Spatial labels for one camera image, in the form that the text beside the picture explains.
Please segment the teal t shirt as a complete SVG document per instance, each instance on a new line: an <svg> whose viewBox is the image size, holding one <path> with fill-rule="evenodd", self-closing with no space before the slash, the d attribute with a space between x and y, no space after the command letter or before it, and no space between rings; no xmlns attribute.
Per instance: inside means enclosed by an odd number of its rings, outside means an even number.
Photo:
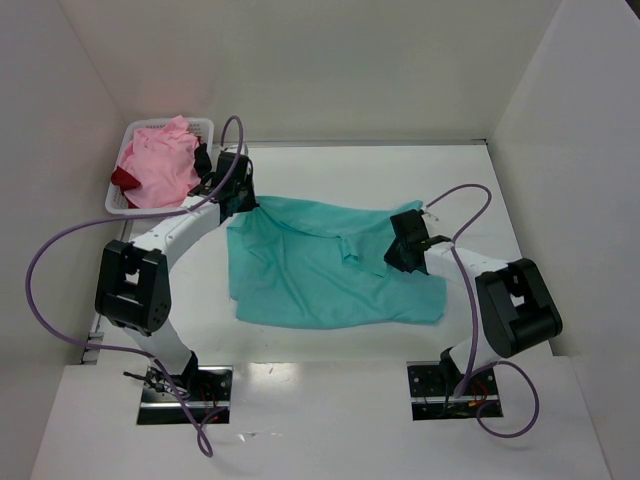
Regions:
<svg viewBox="0 0 640 480"><path fill-rule="evenodd" d="M444 279L403 273L384 260L395 238L392 211L274 196L258 203L226 229L237 319L331 330L430 325L444 316Z"/></svg>

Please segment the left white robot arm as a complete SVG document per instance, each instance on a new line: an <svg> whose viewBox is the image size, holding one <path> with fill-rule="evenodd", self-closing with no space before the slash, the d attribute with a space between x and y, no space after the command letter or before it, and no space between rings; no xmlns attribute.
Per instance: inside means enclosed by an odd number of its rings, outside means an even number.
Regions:
<svg viewBox="0 0 640 480"><path fill-rule="evenodd" d="M252 161L244 154L221 152L217 169L189 192L182 206L197 209L166 218L131 242L113 240L105 246L95 307L139 349L160 361L176 384L191 390L202 376L195 352L169 320L169 273L202 237L233 215L258 206Z"/></svg>

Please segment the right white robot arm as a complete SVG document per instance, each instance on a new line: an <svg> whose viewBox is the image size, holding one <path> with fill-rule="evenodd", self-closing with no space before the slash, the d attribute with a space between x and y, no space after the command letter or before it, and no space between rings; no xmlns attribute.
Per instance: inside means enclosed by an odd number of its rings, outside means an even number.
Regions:
<svg viewBox="0 0 640 480"><path fill-rule="evenodd" d="M472 373L561 334L561 316L532 260L507 262L458 249L449 238L429 234L420 210L396 214L390 221L395 238L386 263L461 286L470 299L471 337L440 355L442 375L454 395Z"/></svg>

